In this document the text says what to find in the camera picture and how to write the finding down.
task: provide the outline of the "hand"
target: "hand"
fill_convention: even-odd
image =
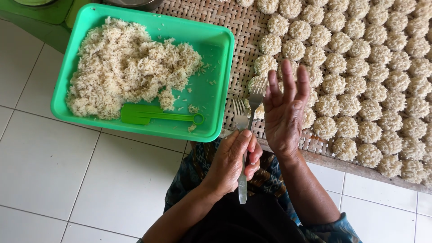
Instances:
[[[302,132],[303,111],[309,98],[309,75],[304,66],[297,69],[297,90],[291,64],[282,62],[284,93],[279,90],[276,71],[268,73],[269,86],[263,99],[267,142],[278,159],[297,155]]]
[[[246,150],[250,154],[249,164],[245,167],[245,175],[247,180],[252,179],[260,167],[263,150],[250,130],[245,129],[241,133],[235,130],[222,139],[209,172],[201,185],[219,198],[233,192],[238,187],[237,179],[241,173],[243,154]]]

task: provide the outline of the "metal pot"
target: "metal pot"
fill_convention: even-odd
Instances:
[[[163,0],[103,0],[103,2],[118,7],[150,12],[158,8]]]

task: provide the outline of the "person's right hand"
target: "person's right hand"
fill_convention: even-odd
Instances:
[[[309,98],[309,75],[304,66],[297,69],[297,89],[291,63],[282,62],[284,93],[279,90],[276,71],[268,73],[269,86],[263,98],[267,142],[278,159],[289,159],[299,150],[303,110]]]

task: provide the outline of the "sleeve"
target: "sleeve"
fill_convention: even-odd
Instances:
[[[333,223],[299,228],[310,243],[362,243],[344,212]]]

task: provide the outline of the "woven bamboo tray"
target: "woven bamboo tray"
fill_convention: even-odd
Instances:
[[[249,8],[240,7],[234,0],[227,2],[219,2],[216,0],[164,0],[155,13],[175,16],[183,19],[190,19],[199,22],[210,23],[214,25],[224,26],[230,29],[235,38],[235,48],[231,67],[231,77],[229,81],[228,96],[225,105],[225,117],[223,120],[223,128],[220,137],[227,136],[235,130],[234,114],[232,108],[233,96],[240,98],[248,98],[249,91],[247,88],[248,81],[254,76],[254,61],[262,54],[259,53],[258,42],[268,33],[267,21],[270,15],[266,15],[258,11],[257,2],[255,1]],[[288,35],[285,35],[282,42],[288,40]],[[327,47],[324,47],[326,52],[331,52]],[[277,62],[282,61],[282,54],[276,56]],[[325,66],[320,67],[327,74]],[[318,96],[324,95],[321,86],[316,88]],[[353,116],[358,122],[362,119]],[[253,123],[253,133],[257,136],[262,148],[271,151],[266,141],[264,133],[264,120]],[[355,139],[357,145],[362,142]],[[354,161],[342,161],[335,158],[332,152],[333,139],[324,140],[314,135],[311,129],[305,129],[299,140],[299,149],[308,162],[326,166],[332,169],[337,169],[347,173],[367,177],[381,182],[390,183],[401,186],[407,189],[426,192],[432,194],[432,189],[429,189],[421,184],[409,183],[402,180],[400,177],[387,178],[382,176],[374,169],[362,167]]]

